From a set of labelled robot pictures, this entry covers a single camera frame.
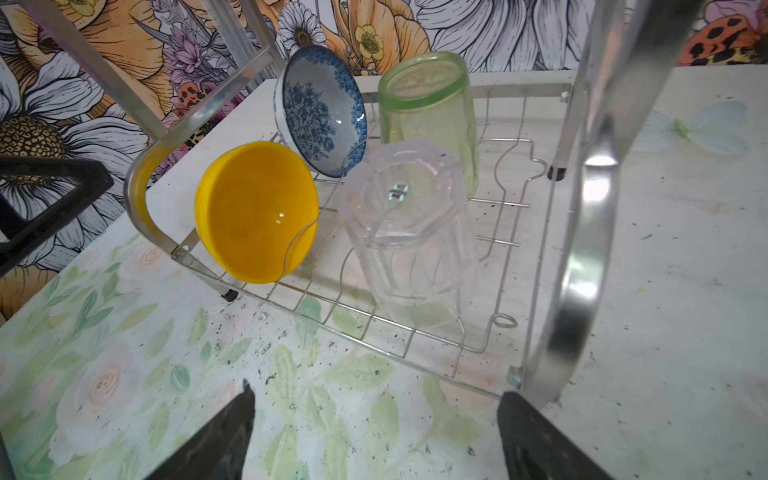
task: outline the floral patterned bowl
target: floral patterned bowl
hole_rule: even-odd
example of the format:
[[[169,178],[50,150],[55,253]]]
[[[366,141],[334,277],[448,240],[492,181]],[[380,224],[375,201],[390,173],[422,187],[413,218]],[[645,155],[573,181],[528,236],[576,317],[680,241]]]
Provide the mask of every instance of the floral patterned bowl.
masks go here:
[[[360,162],[366,109],[352,73],[329,49],[310,45],[293,54],[274,100],[280,135],[312,168],[343,177]]]

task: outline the wall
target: wall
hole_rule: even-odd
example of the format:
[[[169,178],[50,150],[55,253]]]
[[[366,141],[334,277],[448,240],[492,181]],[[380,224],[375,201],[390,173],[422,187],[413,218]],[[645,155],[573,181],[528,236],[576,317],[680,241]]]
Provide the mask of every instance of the wall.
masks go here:
[[[52,1],[167,126],[234,69],[200,0]],[[301,45],[324,44],[357,75],[385,74],[398,62],[430,50],[459,53],[475,72],[575,68],[594,5],[594,0],[255,2],[285,55]],[[0,280],[0,323],[123,212],[125,173],[148,142],[50,35],[11,3],[5,0],[0,7],[0,154],[98,159],[112,173],[114,187]],[[240,13],[239,0],[232,4]],[[755,48],[768,27],[761,25],[765,15],[759,14],[760,5],[750,0],[711,2],[681,63],[763,61],[764,54]],[[737,25],[728,25],[736,20]],[[155,178],[242,99],[234,98],[190,137]],[[68,185],[60,180],[0,179],[0,194],[28,219],[66,191]]]

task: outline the black spot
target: black spot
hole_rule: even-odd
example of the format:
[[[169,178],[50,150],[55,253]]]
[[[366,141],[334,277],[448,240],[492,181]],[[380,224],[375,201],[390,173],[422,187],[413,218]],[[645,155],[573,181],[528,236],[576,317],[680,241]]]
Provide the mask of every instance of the black spot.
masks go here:
[[[694,58],[698,58],[699,55],[704,53],[704,44],[701,42],[695,44],[693,47],[690,48],[689,53],[693,55]]]
[[[725,31],[725,28],[723,27],[715,27],[712,30],[710,30],[710,32],[707,34],[707,38],[709,38],[710,40],[717,38],[721,36],[724,31]]]
[[[712,55],[712,61],[715,63],[720,63],[722,61],[729,60],[736,54],[736,50],[734,48],[726,48],[723,51],[717,52],[715,55]]]
[[[725,46],[726,46],[726,48],[729,48],[729,47],[730,47],[730,44],[734,43],[734,42],[736,41],[736,39],[737,39],[737,38],[739,38],[739,35],[741,35],[741,34],[742,34],[742,32],[745,32],[745,31],[746,31],[746,28],[742,28],[742,29],[741,29],[741,30],[739,30],[739,31],[735,31],[735,32],[734,32],[734,33],[732,33],[731,35],[728,35],[728,36],[727,36],[727,37],[725,37],[725,39],[723,40],[723,45],[725,45]]]

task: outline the bowl rim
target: bowl rim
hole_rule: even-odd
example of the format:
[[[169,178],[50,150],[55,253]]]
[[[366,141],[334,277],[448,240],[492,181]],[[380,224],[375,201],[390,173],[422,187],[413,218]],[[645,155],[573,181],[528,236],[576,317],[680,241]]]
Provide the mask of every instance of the bowl rim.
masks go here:
[[[328,171],[323,171],[325,169],[321,170],[314,162],[312,162],[304,154],[304,152],[301,151],[301,148],[299,147],[298,143],[296,143],[294,141],[294,139],[293,139],[293,132],[291,131],[290,126],[288,125],[288,119],[287,119],[287,116],[285,114],[285,112],[286,112],[286,105],[285,105],[285,100],[286,100],[286,82],[285,82],[285,79],[288,78],[288,73],[289,73],[289,70],[290,70],[291,66],[293,66],[295,64],[295,62],[299,61],[309,51],[318,51],[319,53],[321,53],[323,55],[326,55],[329,58],[331,58],[333,60],[333,62],[337,64],[337,66],[340,66],[343,69],[344,74],[348,75],[352,79],[352,83],[355,85],[356,100],[359,100],[360,103],[362,104],[362,118],[359,120],[359,121],[363,122],[363,130],[364,130],[363,136],[365,137],[362,141],[359,141],[359,142],[362,142],[362,145],[359,145],[359,146],[362,146],[362,153],[360,154],[360,159],[358,159],[358,161],[356,161],[354,163],[353,162],[349,162],[346,165],[346,167],[343,169],[343,172],[340,175],[335,175],[335,174],[332,175],[332,174],[329,174]],[[366,109],[365,109],[366,103],[365,103],[365,101],[362,98],[362,92],[360,92],[360,89],[357,86],[357,82],[355,82],[355,75],[352,74],[352,72],[346,66],[344,61],[342,61],[342,59],[339,58],[338,55],[333,53],[329,48],[323,47],[322,45],[307,45],[306,47],[299,48],[299,50],[297,50],[296,53],[291,55],[290,59],[288,60],[287,65],[285,67],[285,70],[283,71],[283,74],[280,75],[280,77],[283,79],[282,82],[278,81],[278,86],[281,89],[280,101],[282,103],[280,105],[280,109],[281,109],[280,115],[285,120],[285,125],[286,125],[286,129],[287,129],[287,133],[290,136],[290,142],[296,147],[296,150],[299,152],[299,156],[301,156],[301,158],[304,159],[304,161],[309,166],[311,166],[312,169],[314,169],[316,172],[318,172],[318,173],[320,173],[322,175],[325,175],[326,177],[331,177],[331,178],[341,178],[341,177],[344,177],[344,175],[346,175],[346,173],[349,172],[349,170],[352,169],[352,167],[357,165],[360,162],[360,160],[362,160],[362,156],[365,154],[365,149],[366,149],[366,142],[365,141],[368,139],[368,114],[366,113]]]
[[[251,148],[259,147],[259,146],[268,146],[272,147],[273,145],[277,146],[280,150],[284,149],[285,151],[289,152],[291,155],[295,156],[296,159],[299,161],[301,166],[304,168],[303,172],[306,172],[306,176],[309,179],[309,182],[312,184],[313,187],[315,187],[315,182],[312,176],[312,172],[310,172],[309,168],[304,164],[303,161],[301,161],[301,158],[296,155],[296,152],[292,151],[290,148],[286,147],[285,145],[279,144],[277,142],[273,141],[254,141],[249,142],[247,144],[238,145],[237,147],[231,148],[228,151],[221,154],[211,165],[208,166],[208,168],[203,172],[203,176],[200,179],[200,183],[197,185],[197,190],[195,191],[195,201],[194,201],[194,222],[195,227],[197,229],[197,234],[200,237],[200,241],[203,242],[203,245],[205,246],[206,250],[208,250],[208,253],[216,260],[216,262],[224,268],[224,270],[229,273],[231,276],[234,276],[240,281],[247,282],[247,283],[253,283],[253,284],[265,284],[265,283],[273,283],[276,282],[279,279],[280,274],[278,273],[277,276],[272,277],[271,275],[267,274],[260,274],[260,275],[253,275],[248,272],[244,272],[241,268],[239,268],[235,263],[232,263],[229,260],[225,260],[227,256],[223,256],[221,254],[221,251],[216,248],[217,242],[213,240],[214,236],[212,234],[212,230],[210,229],[210,223],[208,220],[205,220],[204,222],[200,222],[198,220],[198,217],[202,217],[207,219],[210,216],[210,208],[209,203],[205,202],[205,206],[203,204],[199,204],[198,202],[201,202],[200,195],[201,192],[206,192],[207,196],[210,197],[211,191],[213,190],[213,186],[217,182],[217,178],[220,176],[221,171],[223,170],[224,166],[226,164],[231,163],[235,159],[237,159],[238,155],[232,155],[234,151],[242,150],[242,151],[248,151]],[[319,198],[317,195],[313,197],[315,200],[310,207],[312,207],[315,211],[319,211]],[[317,222],[314,221],[312,225],[309,227],[302,226],[302,229],[304,230],[303,235],[309,235],[309,246],[306,250],[306,252],[301,257],[301,261],[298,262],[296,266],[299,266],[301,262],[304,261],[306,256],[309,254],[309,252],[312,250],[312,245],[314,244],[315,236],[317,234]],[[290,247],[290,245],[286,246],[286,254],[288,254],[287,248]],[[285,274],[288,275],[293,270],[295,270],[296,267],[290,268],[290,265],[287,266]]]

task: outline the bowl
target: bowl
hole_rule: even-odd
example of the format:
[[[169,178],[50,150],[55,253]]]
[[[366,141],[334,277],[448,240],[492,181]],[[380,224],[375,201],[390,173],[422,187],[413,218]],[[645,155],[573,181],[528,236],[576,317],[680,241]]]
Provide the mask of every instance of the bowl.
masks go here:
[[[366,109],[352,73],[328,48],[296,51],[277,81],[274,101],[280,135],[313,169],[338,178],[360,162]]]
[[[203,245],[230,275],[272,283],[283,274],[286,252],[287,275],[310,251],[317,223],[307,225],[318,211],[315,182],[299,156],[258,141],[208,167],[197,187],[194,218]]]

